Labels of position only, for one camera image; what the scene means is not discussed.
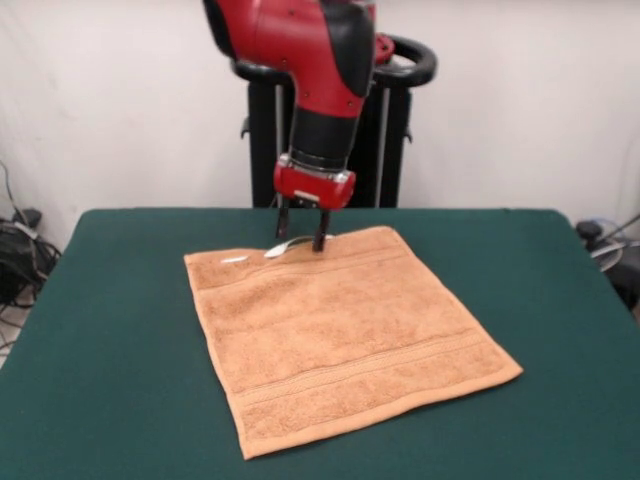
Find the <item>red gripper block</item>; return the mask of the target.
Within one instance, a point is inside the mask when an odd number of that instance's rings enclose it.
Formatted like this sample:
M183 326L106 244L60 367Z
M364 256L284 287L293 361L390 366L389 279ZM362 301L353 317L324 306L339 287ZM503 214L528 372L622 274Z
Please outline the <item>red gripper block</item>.
M276 237L287 236L289 199L308 201L320 211L320 221L314 234L312 249L323 252L330 222L330 210L344 208L352 198L356 174L349 170L326 172L307 168L294 162L287 153L280 155L274 169L274 187L278 196Z

